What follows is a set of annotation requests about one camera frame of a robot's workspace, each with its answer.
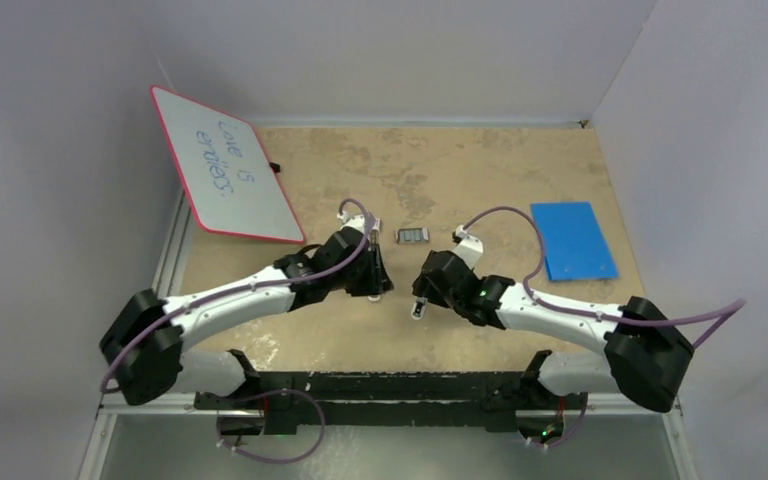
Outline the blue notebook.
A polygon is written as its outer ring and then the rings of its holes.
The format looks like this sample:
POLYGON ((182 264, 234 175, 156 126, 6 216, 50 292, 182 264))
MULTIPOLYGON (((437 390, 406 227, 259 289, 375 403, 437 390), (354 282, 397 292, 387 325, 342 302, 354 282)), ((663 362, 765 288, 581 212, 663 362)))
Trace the blue notebook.
POLYGON ((531 212, 545 246, 552 282, 615 279, 612 252, 589 202, 534 203, 531 212))

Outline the red framed whiteboard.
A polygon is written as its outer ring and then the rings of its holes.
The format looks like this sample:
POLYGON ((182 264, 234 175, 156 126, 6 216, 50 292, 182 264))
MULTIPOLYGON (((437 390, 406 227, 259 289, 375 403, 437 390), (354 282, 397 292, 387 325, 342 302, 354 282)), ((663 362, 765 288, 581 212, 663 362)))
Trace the red framed whiteboard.
POLYGON ((149 89, 197 224, 207 232, 291 244, 305 234, 253 127, 174 93, 149 89))

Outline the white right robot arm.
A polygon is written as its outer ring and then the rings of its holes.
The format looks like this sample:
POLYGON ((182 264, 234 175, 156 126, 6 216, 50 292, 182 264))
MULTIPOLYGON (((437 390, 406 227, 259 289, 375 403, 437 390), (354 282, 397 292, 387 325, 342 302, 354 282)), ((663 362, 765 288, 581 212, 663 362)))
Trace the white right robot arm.
POLYGON ((621 393, 645 409, 672 409, 695 349, 642 297, 626 304, 587 303, 528 291, 511 278, 479 277, 451 251, 432 251, 412 293, 453 310, 476 326, 521 330, 581 347, 576 355, 551 353, 524 376, 521 392, 536 407, 558 396, 621 393))

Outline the aluminium frame rail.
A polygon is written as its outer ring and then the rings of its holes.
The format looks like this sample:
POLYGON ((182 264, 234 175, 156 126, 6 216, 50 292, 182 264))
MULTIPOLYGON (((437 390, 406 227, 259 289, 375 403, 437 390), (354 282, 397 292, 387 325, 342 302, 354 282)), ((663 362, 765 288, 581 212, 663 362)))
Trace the aluminium frame rail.
MULTIPOLYGON (((318 404, 325 408, 327 404, 336 404, 338 406, 372 406, 372 405, 386 405, 407 407, 408 405, 436 405, 443 406, 460 405, 466 403, 465 400, 318 400, 318 404)), ((256 408, 251 409, 237 409, 237 410, 217 410, 213 409, 197 409, 195 407, 195 395, 194 394, 169 394, 164 395, 158 400, 154 400, 142 406, 129 406, 126 404, 124 397, 120 394, 105 395, 100 404, 100 410, 104 414, 119 414, 119 415, 228 415, 228 416, 249 416, 258 418, 260 416, 259 410, 256 408)), ((646 410, 640 407, 628 399, 621 397, 619 394, 593 394, 586 402, 585 414, 587 416, 594 415, 628 415, 628 416, 653 416, 657 415, 657 412, 646 410)))

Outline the white stapler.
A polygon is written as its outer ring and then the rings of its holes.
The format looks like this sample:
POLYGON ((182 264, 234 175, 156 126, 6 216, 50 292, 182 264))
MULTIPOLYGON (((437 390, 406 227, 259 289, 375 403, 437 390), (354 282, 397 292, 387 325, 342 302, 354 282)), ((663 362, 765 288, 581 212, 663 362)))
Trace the white stapler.
POLYGON ((414 320, 422 320, 424 318, 427 308, 427 299, 424 297, 417 297, 411 310, 411 318, 414 320))

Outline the staple tray with staples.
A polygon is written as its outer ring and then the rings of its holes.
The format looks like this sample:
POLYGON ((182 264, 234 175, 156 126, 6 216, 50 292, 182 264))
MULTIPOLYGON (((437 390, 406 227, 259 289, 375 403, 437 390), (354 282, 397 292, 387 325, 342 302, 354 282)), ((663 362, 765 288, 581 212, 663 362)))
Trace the staple tray with staples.
POLYGON ((397 244, 425 244, 430 242, 430 234, 425 227, 400 228, 395 233, 397 244))

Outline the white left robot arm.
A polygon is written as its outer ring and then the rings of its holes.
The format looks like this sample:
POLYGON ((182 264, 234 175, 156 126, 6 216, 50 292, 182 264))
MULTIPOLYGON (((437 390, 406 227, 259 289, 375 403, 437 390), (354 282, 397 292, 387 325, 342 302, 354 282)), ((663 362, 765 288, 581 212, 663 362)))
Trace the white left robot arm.
POLYGON ((141 290, 99 342, 108 363, 100 390, 120 393, 127 404, 138 406, 187 390, 191 379, 204 379, 204 391, 232 408, 247 408, 257 399, 258 381, 245 354, 210 355, 196 351, 196 345, 249 321, 321 303, 334 291, 376 297, 393 288, 380 245, 344 227, 323 244, 307 245, 212 290, 166 298, 141 290))

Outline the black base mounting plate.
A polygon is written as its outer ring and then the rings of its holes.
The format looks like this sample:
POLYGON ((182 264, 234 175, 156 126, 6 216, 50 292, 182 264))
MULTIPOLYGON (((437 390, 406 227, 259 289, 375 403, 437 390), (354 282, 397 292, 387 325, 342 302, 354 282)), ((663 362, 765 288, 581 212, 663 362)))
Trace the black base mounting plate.
POLYGON ((540 433, 559 409, 583 406, 583 394, 559 397, 531 373, 266 371, 254 389, 225 399, 195 396, 198 410, 262 409, 269 435, 302 425, 476 427, 491 433, 540 433))

